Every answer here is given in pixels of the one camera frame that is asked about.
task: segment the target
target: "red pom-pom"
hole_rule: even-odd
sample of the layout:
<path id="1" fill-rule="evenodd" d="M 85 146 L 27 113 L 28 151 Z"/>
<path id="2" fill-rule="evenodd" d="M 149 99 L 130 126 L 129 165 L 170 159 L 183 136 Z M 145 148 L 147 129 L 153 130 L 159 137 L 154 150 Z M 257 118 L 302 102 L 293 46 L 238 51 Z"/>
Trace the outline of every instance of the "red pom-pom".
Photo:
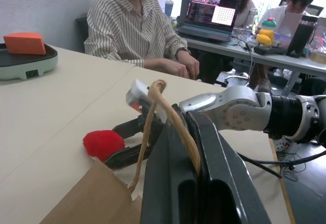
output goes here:
<path id="1" fill-rule="evenodd" d="M 97 157 L 101 162 L 125 147 L 123 138 L 110 130 L 92 131 L 83 141 L 88 155 Z"/>

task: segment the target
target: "cup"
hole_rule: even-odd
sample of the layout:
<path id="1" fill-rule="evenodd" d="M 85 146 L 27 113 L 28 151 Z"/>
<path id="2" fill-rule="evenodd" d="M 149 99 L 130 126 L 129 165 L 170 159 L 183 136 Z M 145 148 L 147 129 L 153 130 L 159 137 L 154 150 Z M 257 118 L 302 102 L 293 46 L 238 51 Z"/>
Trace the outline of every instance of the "cup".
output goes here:
<path id="1" fill-rule="evenodd" d="M 171 13 L 172 13 L 172 9 L 173 9 L 173 1 L 171 0 L 166 0 L 165 1 L 165 14 L 169 17 L 171 17 Z"/>

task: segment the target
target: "keyboard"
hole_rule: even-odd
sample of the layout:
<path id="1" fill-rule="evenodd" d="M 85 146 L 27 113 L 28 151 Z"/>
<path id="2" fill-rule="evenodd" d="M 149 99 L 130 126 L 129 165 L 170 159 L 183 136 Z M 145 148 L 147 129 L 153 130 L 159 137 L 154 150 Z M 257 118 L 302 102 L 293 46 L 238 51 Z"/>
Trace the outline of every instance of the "keyboard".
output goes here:
<path id="1" fill-rule="evenodd" d="M 189 31 L 195 31 L 195 32 L 202 32 L 202 33 L 207 33 L 207 34 L 213 34 L 213 35 L 219 35 L 222 37 L 229 37 L 230 34 L 228 33 L 224 33 L 224 32 L 219 32 L 219 31 L 211 31 L 211 30 L 207 30 L 204 28 L 198 28 L 198 27 L 192 27 L 189 25 L 183 25 L 182 29 L 184 30 L 189 30 Z"/>

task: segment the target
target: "laptop screen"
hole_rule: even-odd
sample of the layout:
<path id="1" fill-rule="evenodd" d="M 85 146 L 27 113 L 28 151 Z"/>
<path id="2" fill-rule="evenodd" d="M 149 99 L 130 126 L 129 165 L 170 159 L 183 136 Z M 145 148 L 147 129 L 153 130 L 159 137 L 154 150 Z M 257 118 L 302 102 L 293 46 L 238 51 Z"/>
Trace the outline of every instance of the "laptop screen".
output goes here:
<path id="1" fill-rule="evenodd" d="M 189 0 L 185 21 L 220 29 L 234 26 L 240 0 Z"/>

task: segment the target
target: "desk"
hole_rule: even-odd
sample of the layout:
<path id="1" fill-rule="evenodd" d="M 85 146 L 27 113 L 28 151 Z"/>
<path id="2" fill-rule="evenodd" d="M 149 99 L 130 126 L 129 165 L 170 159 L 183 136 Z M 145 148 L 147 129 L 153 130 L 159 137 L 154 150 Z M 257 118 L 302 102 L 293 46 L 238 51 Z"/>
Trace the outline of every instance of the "desk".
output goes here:
<path id="1" fill-rule="evenodd" d="M 138 113 L 124 102 L 131 83 L 135 79 L 141 79 L 150 84 L 158 78 L 164 79 L 168 84 L 164 95 L 170 103 L 180 102 L 200 93 L 220 92 L 223 89 L 133 67 L 123 78 L 117 78 L 113 86 L 53 137 L 44 139 L 42 147 L 0 182 L 1 222 L 39 223 L 93 164 L 82 146 L 83 137 L 90 131 L 111 129 L 119 123 L 134 119 Z M 45 123 L 44 128 L 46 127 L 51 127 L 51 124 Z M 248 157 L 273 159 L 267 135 L 262 132 L 226 130 L 222 131 L 222 135 L 235 150 Z M 137 134 L 126 140 L 126 144 L 138 144 L 141 137 L 141 134 Z M 144 161 L 140 182 L 134 194 L 142 194 L 145 164 Z M 279 180 L 249 164 L 248 170 L 272 222 L 291 223 Z M 115 171 L 127 184 L 132 181 L 134 173 L 135 165 Z"/>
<path id="2" fill-rule="evenodd" d="M 243 48 L 227 43 L 209 43 L 199 41 L 193 38 L 185 38 L 188 46 L 204 51 L 214 52 L 241 60 L 251 61 L 251 55 Z M 269 65 L 277 68 L 288 69 L 292 71 L 292 75 L 287 82 L 282 95 L 287 96 L 291 92 L 300 73 L 321 76 L 326 75 L 326 65 L 314 62 L 307 58 L 295 59 L 286 55 L 267 55 L 262 56 L 253 52 L 253 61 L 258 64 Z"/>
<path id="3" fill-rule="evenodd" d="M 0 181 L 133 68 L 55 49 L 58 64 L 43 77 L 0 81 Z"/>

